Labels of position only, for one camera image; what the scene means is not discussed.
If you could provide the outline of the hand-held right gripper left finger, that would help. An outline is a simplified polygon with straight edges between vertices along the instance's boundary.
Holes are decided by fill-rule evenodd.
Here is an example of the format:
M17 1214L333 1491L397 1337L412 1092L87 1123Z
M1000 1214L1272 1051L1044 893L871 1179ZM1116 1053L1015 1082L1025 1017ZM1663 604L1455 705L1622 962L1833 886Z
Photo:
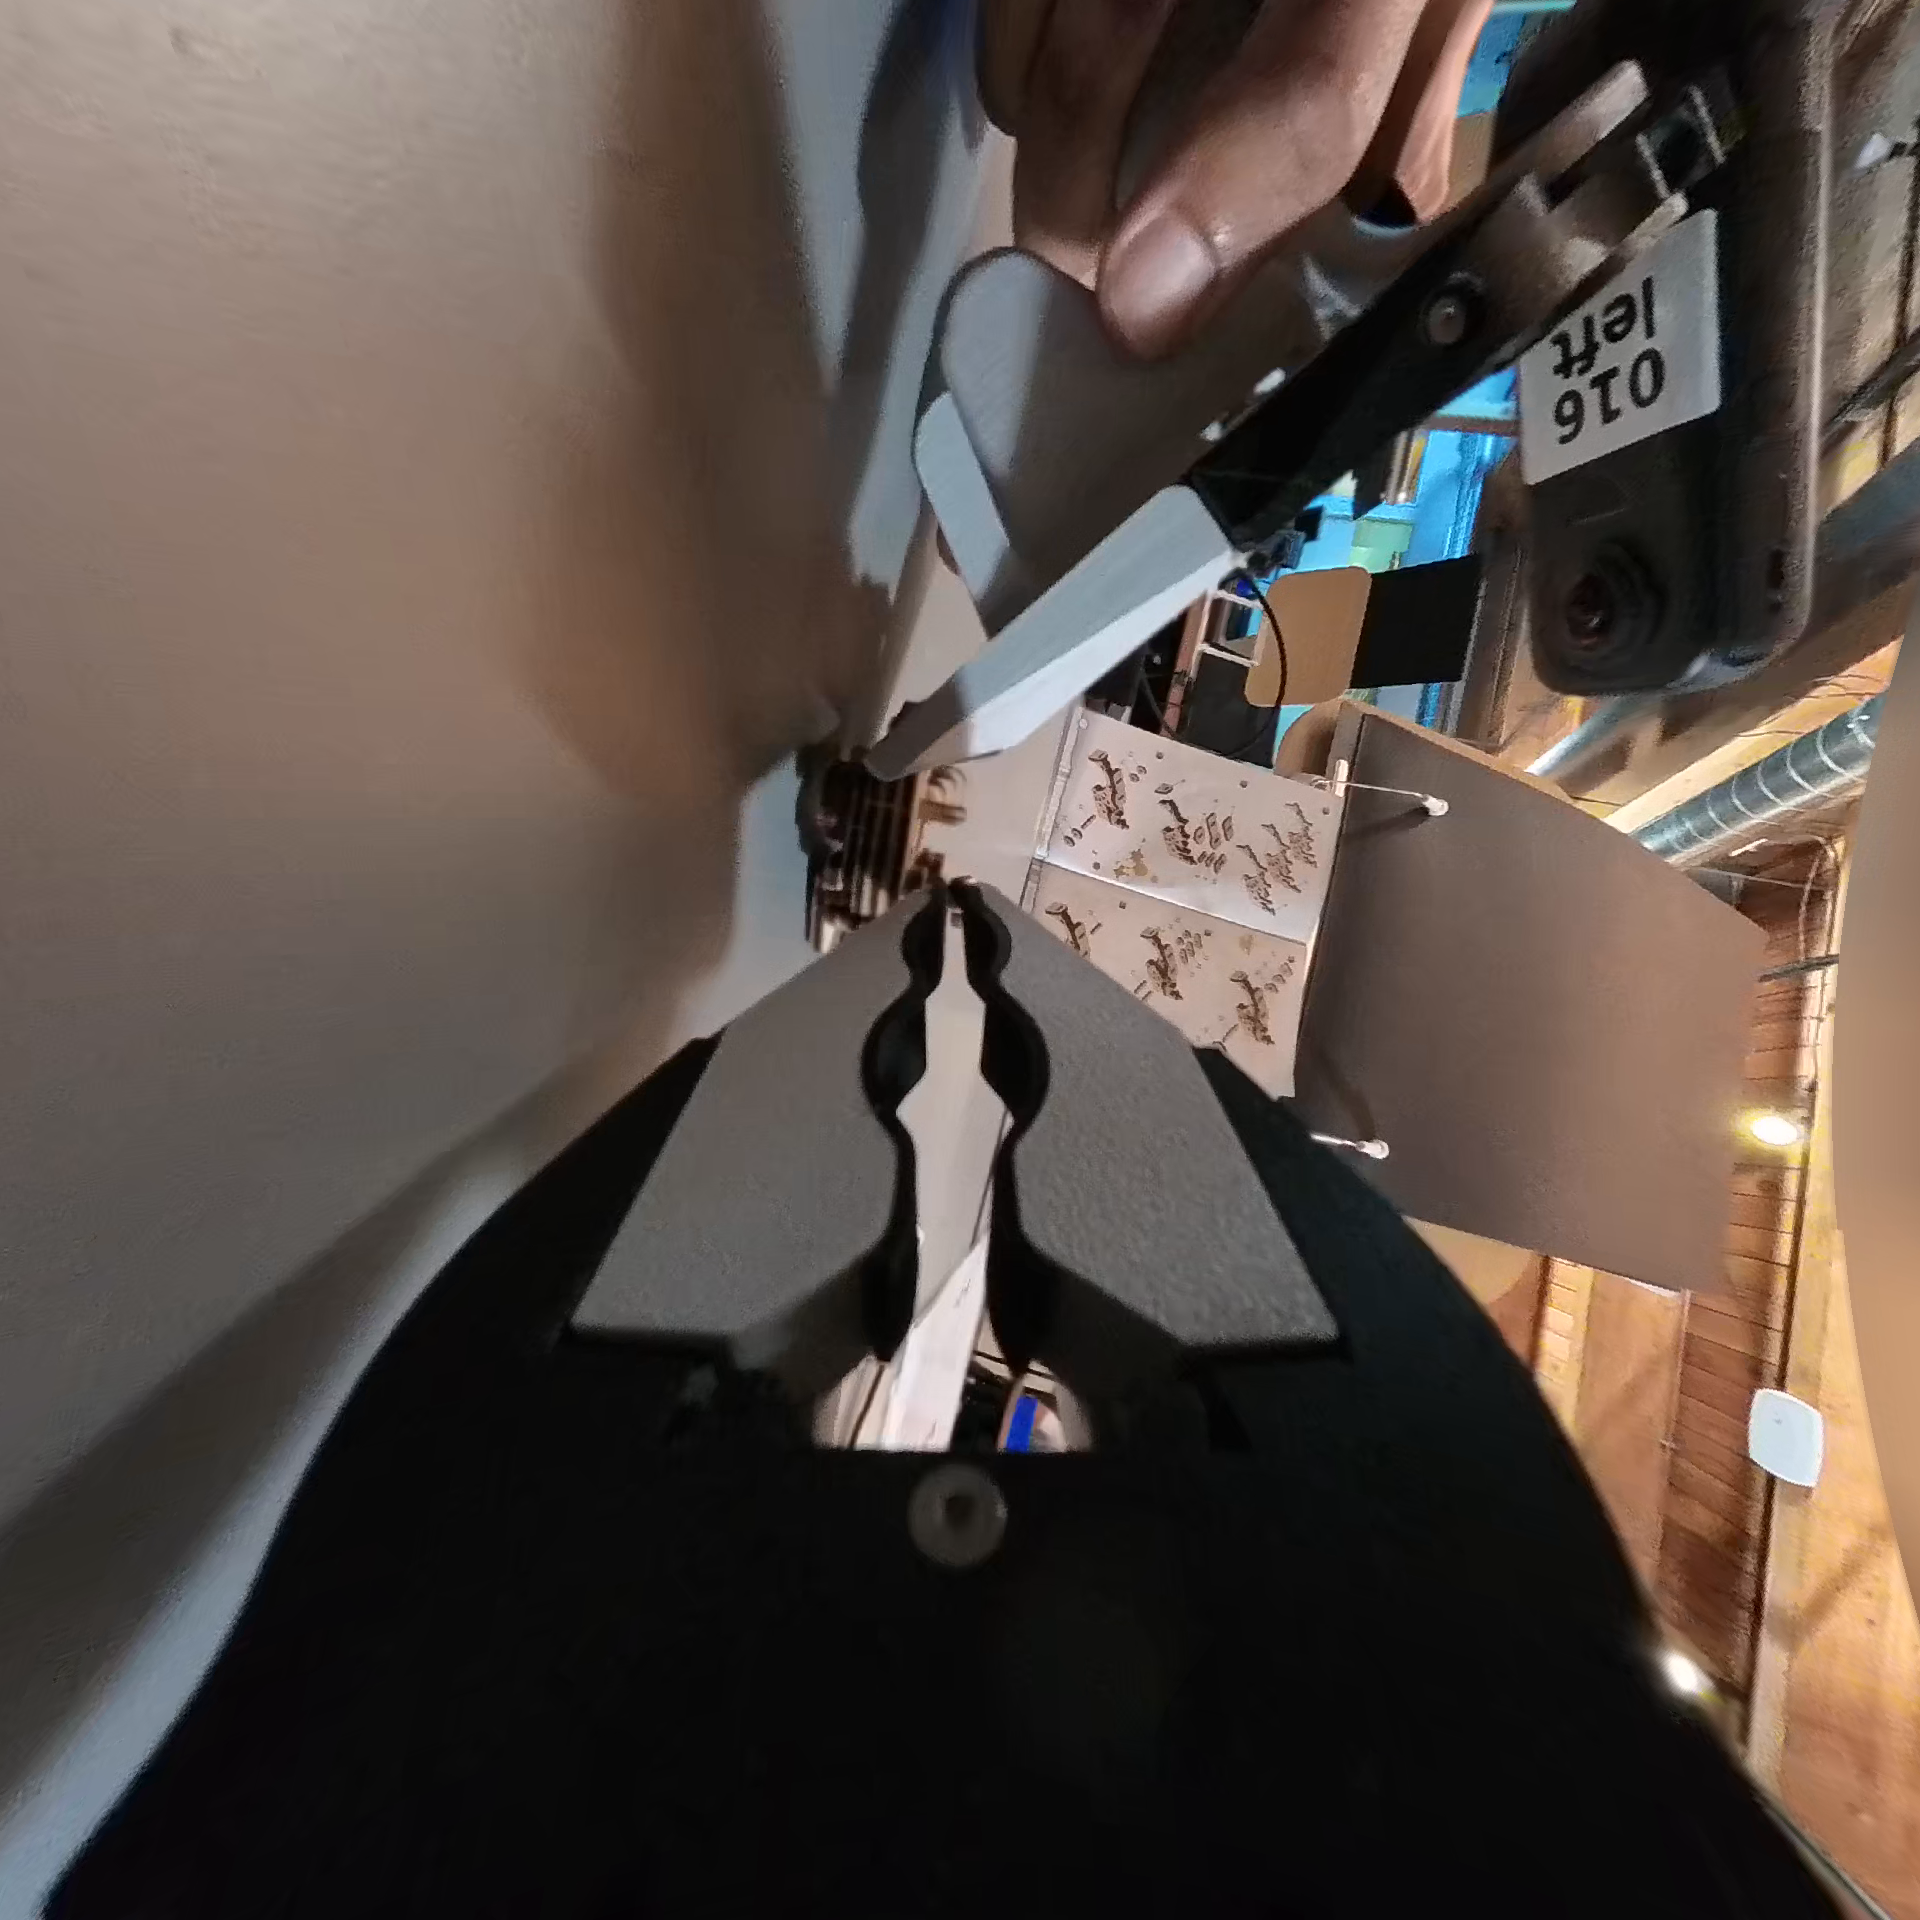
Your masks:
M572 1328L768 1377L888 1360L921 1277L900 1108L928 1068L948 891L848 936L712 1045Z

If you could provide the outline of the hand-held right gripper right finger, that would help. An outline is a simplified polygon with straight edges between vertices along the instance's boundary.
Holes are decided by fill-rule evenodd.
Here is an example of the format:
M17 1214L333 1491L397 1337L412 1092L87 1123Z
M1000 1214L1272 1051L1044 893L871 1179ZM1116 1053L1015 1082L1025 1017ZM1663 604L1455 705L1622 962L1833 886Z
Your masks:
M1003 1357L1177 1377L1331 1354L1333 1310L1195 1050L990 884L951 904L1005 1116L987 1251Z

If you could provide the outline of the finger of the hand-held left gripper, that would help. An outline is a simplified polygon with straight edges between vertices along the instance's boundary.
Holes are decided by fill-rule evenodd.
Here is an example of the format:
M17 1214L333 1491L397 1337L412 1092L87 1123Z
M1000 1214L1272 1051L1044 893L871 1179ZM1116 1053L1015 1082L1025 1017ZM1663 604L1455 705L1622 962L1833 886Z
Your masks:
M983 632L971 604L980 645L888 721L868 748L871 770L897 780L1013 750L1271 544L1328 483L1503 363L1489 331L1439 346L1404 302L1405 289L1404 280L1388 285L1320 353L1212 427L1177 483L1152 494L998 635Z
M1089 289L1003 248L952 277L916 427L923 497L998 635L1310 354L1300 259L1267 262L1184 347L1140 362Z

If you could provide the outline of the grey desk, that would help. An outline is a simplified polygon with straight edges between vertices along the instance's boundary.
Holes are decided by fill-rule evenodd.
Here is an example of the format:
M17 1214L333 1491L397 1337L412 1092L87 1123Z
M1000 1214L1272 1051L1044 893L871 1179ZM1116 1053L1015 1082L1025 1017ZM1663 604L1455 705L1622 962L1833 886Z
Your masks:
M801 962L976 5L5 5L5 1916L469 1236Z

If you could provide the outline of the person's left hand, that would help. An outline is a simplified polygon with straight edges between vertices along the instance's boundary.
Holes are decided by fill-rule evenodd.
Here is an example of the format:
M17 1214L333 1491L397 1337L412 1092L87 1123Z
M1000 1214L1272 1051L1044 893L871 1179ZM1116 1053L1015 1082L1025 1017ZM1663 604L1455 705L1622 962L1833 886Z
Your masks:
M1259 5L1137 182L1124 140L1188 5L990 2L980 102L1015 141L1015 244L1094 296L1113 342L1179 350L1324 205L1425 224L1487 2Z

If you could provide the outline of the printed parts picture sheet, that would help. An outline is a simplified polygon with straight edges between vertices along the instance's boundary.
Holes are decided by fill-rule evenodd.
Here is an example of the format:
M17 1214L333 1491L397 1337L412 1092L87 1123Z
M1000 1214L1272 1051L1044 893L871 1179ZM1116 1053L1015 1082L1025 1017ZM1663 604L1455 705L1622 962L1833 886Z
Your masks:
M1320 787L1080 714L1029 912L1190 1048L1291 1097L1337 836Z

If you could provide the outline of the white paper sheet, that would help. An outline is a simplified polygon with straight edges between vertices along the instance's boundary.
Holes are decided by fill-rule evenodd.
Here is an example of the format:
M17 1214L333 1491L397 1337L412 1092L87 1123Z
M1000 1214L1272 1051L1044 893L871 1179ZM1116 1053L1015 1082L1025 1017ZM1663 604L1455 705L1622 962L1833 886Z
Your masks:
M893 1360L883 1451L943 1454L961 1409L977 1336L987 1321L987 1238L977 1238L916 1312Z

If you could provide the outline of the tan rounded board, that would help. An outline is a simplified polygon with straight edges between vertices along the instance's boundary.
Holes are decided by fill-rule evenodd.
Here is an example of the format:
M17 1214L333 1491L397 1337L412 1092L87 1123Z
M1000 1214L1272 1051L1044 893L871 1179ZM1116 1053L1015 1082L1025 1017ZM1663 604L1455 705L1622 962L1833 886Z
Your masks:
M1285 571L1261 588L1261 632L1244 697L1255 709L1313 706L1352 686L1375 577L1361 568Z

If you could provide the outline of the brown cardboard backing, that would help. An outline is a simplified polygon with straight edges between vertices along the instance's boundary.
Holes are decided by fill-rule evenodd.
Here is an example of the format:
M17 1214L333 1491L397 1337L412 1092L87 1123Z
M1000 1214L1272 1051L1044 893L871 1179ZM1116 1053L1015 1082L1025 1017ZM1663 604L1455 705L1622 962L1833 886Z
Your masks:
M1550 801L1564 801L1566 805L1572 803L1556 784L1550 784L1515 763L1507 763L1469 740L1411 722L1399 714L1364 705L1351 694L1307 706L1304 714L1277 738L1275 770L1285 778L1300 780L1331 778L1334 748L1342 742L1352 745L1364 725L1380 725L1384 729L1414 737L1430 748L1487 765L1492 772L1544 793Z

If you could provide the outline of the black panel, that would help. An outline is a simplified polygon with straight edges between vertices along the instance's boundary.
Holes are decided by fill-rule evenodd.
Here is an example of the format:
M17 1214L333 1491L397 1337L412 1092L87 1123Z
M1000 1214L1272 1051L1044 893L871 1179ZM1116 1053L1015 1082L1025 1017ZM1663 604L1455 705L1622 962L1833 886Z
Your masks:
M1401 688L1461 681L1469 660L1480 590L1480 555L1373 574L1351 686Z

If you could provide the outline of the dark grey display board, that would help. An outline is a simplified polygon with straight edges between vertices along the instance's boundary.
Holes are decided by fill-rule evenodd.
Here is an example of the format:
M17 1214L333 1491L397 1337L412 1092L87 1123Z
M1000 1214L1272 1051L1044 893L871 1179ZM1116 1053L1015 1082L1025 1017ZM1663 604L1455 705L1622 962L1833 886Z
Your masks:
M1665 1292L1720 1280L1764 936L1564 801L1364 725L1452 803L1342 809L1294 1108L1405 1216Z

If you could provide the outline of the grey metal pipe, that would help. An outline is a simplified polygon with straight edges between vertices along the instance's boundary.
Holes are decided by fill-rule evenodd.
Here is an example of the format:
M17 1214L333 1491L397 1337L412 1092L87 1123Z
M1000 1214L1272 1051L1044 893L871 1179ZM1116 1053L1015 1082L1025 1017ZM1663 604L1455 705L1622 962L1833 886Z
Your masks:
M1651 718L1659 718L1662 706L1659 694L1643 693L1591 702L1572 731L1527 765L1527 774L1550 784L1576 784L1615 742L1629 742Z

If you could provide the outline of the silver ventilation duct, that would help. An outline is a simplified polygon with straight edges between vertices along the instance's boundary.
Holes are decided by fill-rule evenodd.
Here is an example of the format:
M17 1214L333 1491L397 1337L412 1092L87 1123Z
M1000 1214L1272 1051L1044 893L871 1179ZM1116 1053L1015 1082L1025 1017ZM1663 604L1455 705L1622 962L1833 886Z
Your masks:
M1854 801L1868 782L1886 694L1851 706L1780 750L1629 830L1654 857L1693 869Z

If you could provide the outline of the white wireless access point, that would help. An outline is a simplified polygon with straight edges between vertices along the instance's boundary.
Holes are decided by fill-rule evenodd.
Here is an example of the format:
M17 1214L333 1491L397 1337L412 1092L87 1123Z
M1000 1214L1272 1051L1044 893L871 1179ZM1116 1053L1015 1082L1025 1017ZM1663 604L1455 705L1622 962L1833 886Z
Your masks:
M1755 1390L1743 1429L1748 1464L1773 1482L1813 1491L1827 1459L1827 1425L1820 1409L1780 1388Z

